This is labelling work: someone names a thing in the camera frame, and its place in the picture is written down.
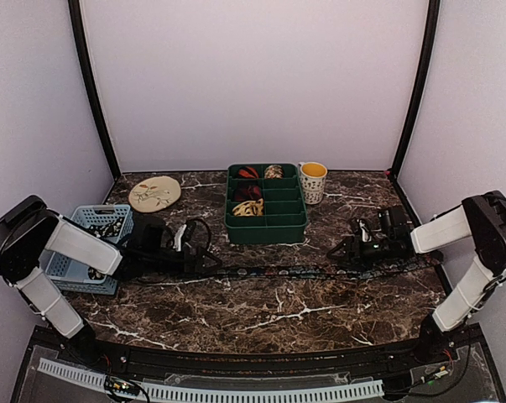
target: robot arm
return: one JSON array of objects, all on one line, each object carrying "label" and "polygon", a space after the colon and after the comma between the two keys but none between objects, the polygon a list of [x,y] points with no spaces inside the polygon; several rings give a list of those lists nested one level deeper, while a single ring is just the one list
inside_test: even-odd
[{"label": "robot arm", "polygon": [[47,319],[87,362],[98,360],[95,335],[39,267],[44,249],[58,252],[112,275],[122,255],[112,245],[82,231],[30,196],[0,218],[0,275]]},{"label": "robot arm", "polygon": [[411,232],[413,248],[421,254],[470,236],[476,256],[432,315],[442,332],[456,328],[478,310],[506,273],[506,199],[499,191],[468,197],[458,208]]}]

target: yellow mug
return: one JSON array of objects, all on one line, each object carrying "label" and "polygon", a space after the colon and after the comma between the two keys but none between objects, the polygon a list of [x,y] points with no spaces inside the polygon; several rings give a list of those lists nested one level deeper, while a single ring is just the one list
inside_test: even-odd
[{"label": "yellow mug", "polygon": [[327,168],[318,162],[300,162],[297,166],[305,203],[318,204],[326,187]]}]

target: small basket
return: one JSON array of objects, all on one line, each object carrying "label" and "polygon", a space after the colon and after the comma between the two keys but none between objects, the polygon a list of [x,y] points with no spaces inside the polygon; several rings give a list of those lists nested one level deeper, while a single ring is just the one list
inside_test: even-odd
[{"label": "small basket", "polygon": [[[120,233],[117,237],[107,238],[116,243],[133,230],[133,214],[129,205],[80,206],[74,211],[71,220],[88,228],[91,225],[115,222],[119,217],[125,217]],[[106,275],[103,279],[91,280],[86,264],[62,254],[53,253],[45,273],[61,290],[105,295],[113,295],[117,290],[117,281],[112,277]]]}]

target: white wall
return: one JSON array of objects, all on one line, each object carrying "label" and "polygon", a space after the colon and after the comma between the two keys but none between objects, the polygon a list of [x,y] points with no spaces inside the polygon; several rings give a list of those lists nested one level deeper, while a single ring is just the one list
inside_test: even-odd
[{"label": "white wall", "polygon": [[[506,0],[444,0],[401,184],[424,222],[465,196],[506,196]],[[456,283],[473,244],[446,250]],[[506,389],[506,284],[477,319]]]},{"label": "white wall", "polygon": [[124,171],[390,167],[426,1],[84,1]]},{"label": "white wall", "polygon": [[[111,184],[67,1],[0,0],[0,217],[32,193],[70,213],[100,202]],[[36,322],[0,278],[0,402],[10,399]]]}]

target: wooden coaster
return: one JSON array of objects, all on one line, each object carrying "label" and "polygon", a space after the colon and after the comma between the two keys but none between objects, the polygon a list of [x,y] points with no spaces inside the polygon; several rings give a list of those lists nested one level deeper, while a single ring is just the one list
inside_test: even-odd
[{"label": "wooden coaster", "polygon": [[158,212],[178,199],[182,190],[177,180],[156,176],[135,185],[129,192],[129,204],[138,212]]}]

